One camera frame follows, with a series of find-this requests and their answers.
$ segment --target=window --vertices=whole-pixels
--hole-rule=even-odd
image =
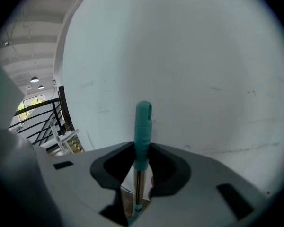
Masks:
[[[29,98],[29,99],[26,99],[26,100],[23,100],[19,106],[18,106],[18,110],[21,110],[21,109],[24,109],[24,108],[27,108],[29,106],[32,106],[32,105],[35,105],[35,104],[39,104],[41,102],[44,102],[45,101],[45,95],[40,95],[40,96],[35,96],[35,97],[32,97],[32,98]],[[20,120],[24,120],[24,119],[27,119],[28,116],[33,112],[33,109],[32,110],[29,110],[29,111],[26,111],[24,113],[21,113],[19,114],[19,117],[20,117]]]

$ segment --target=white object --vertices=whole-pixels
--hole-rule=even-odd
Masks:
[[[48,142],[40,145],[41,147],[47,149],[55,144],[58,144],[59,148],[61,149],[61,152],[63,154],[73,154],[73,151],[67,141],[78,134],[79,130],[66,132],[64,135],[58,135],[58,132],[56,130],[56,127],[53,123],[53,120],[50,121],[51,130],[53,132],[54,139],[49,140]]]
[[[86,150],[132,141],[148,100],[152,142],[283,186],[284,31],[262,0],[84,0],[63,81]]]

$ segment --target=white ceiling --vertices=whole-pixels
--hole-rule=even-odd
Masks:
[[[0,65],[26,95],[53,88],[53,61],[66,12],[75,0],[22,0],[0,31]],[[37,76],[39,82],[31,85]]]

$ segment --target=teal handle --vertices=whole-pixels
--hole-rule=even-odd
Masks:
[[[135,161],[133,167],[137,171],[145,171],[148,166],[148,149],[151,143],[151,103],[141,101],[136,106],[134,126]]]

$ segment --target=scuff mark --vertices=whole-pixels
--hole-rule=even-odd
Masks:
[[[265,93],[265,95],[268,96],[268,97],[271,97],[271,98],[275,97],[274,95],[271,95],[270,93]]]
[[[281,77],[277,77],[280,82],[283,82],[283,79]]]
[[[95,80],[92,80],[92,81],[90,81],[90,82],[87,82],[87,83],[82,84],[82,85],[80,86],[80,88],[81,88],[81,89],[84,89],[84,88],[86,88],[86,87],[89,87],[89,86],[94,85],[94,83],[95,83]]]
[[[278,118],[266,118],[266,119],[258,119],[249,122],[250,124],[261,123],[261,122],[278,122]]]
[[[97,113],[100,114],[100,113],[108,113],[110,112],[109,110],[102,110],[102,111],[98,111]]]
[[[208,151],[208,150],[211,150],[213,148],[207,148],[207,149],[203,149],[202,151]]]
[[[190,151],[190,145],[185,145],[182,149],[183,149],[183,150]]]
[[[221,91],[220,88],[217,88],[217,87],[211,87],[212,90],[215,90],[215,91]]]
[[[262,148],[266,148],[268,146],[273,146],[273,147],[277,147],[278,145],[280,145],[281,142],[275,142],[275,143],[268,143],[268,144],[264,144],[264,145],[259,145],[258,147],[253,148],[253,146],[251,148],[240,148],[240,149],[234,149],[234,150],[225,150],[225,151],[214,151],[214,152],[208,152],[207,154],[226,154],[226,153],[238,153],[238,152],[247,152],[250,150],[259,150]]]
[[[89,142],[90,142],[91,147],[92,147],[93,149],[95,149],[93,143],[92,143],[91,140],[90,140],[90,137],[89,137],[89,134],[88,134],[88,132],[87,132],[87,129],[86,129],[86,134],[87,134],[87,138],[89,139]]]
[[[262,147],[267,147],[267,146],[273,146],[273,147],[277,147],[278,145],[280,145],[281,142],[275,142],[275,143],[268,143],[268,144],[264,144],[264,145],[259,145],[258,147],[256,147],[255,149],[260,149]]]
[[[252,148],[247,148],[247,149],[234,149],[234,150],[225,150],[225,151],[214,151],[214,152],[209,152],[209,154],[225,154],[225,153],[236,153],[236,152],[244,152],[244,151],[249,151],[252,150]]]

